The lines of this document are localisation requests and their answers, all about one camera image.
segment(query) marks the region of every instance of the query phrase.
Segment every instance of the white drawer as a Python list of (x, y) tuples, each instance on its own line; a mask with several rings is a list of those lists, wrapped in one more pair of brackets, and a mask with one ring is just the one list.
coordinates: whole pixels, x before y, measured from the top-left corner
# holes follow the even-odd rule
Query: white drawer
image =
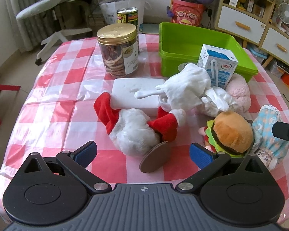
[(289, 39), (276, 30), (269, 28), (261, 47), (289, 64)]
[(222, 6), (218, 27), (259, 43), (265, 24), (239, 11)]

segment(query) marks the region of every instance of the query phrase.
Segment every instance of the plastic tablecloth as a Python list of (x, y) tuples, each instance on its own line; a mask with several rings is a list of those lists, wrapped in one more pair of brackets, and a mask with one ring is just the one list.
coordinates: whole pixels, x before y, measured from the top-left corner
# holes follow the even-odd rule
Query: plastic tablecloth
[[(159, 36), (139, 36), (139, 68), (133, 77), (162, 78), (158, 46)], [(289, 123), (289, 109), (277, 87), (250, 52), (245, 51), (259, 70), (249, 82), (252, 105), (245, 117), (255, 119), (261, 106), (272, 104)], [(178, 130), (171, 143), (170, 161), (153, 173), (142, 173), (141, 159), (127, 157), (114, 147), (93, 109), (102, 92), (111, 93), (113, 81), (105, 73), (96, 38), (66, 42), (46, 62), (19, 113), (0, 170), (0, 215), (5, 221), (9, 219), (2, 204), (3, 193), (31, 152), (53, 157), (94, 140), (98, 153), (87, 170), (112, 186), (153, 182), (171, 182), (175, 186), (198, 171), (189, 157), (189, 146), (192, 142), (203, 143), (198, 129), (206, 125), (209, 117), (190, 111), (186, 126)], [(272, 174), (286, 199), (279, 219), (282, 223), (289, 218), (289, 152)]]

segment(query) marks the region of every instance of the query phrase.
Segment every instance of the caster wheel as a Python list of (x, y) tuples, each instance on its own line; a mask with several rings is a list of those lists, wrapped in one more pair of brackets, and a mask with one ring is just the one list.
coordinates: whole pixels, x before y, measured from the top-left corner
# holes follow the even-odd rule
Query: caster wheel
[(40, 49), (42, 50), (46, 44), (40, 44)]
[(42, 59), (39, 58), (39, 59), (36, 59), (36, 65), (40, 66), (42, 64)]
[(88, 37), (88, 38), (93, 37), (93, 32), (92, 31), (87, 32), (86, 33), (86, 37)]

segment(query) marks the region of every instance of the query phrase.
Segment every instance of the crosshair logo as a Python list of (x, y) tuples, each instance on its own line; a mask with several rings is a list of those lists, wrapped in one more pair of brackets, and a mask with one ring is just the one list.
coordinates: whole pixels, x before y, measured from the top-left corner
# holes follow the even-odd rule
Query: crosshair logo
[(141, 190), (142, 192), (147, 192), (147, 191), (149, 190), (149, 188), (147, 188), (147, 187), (142, 187), (142, 188), (140, 188), (140, 190)]

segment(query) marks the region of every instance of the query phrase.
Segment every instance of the white lace trim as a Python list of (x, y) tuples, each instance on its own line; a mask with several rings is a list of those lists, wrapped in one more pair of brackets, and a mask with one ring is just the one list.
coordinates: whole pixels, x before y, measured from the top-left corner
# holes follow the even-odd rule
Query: white lace trim
[(280, 111), (279, 111), (277, 108), (275, 108), (273, 105), (267, 104), (267, 105), (263, 105), (263, 106), (260, 108), (260, 111), (261, 111), (262, 109), (265, 109), (265, 108), (275, 111), (275, 112), (278, 114), (280, 120), (283, 122), (283, 120), (282, 120), (282, 118), (281, 118), (281, 115), (280, 115)]

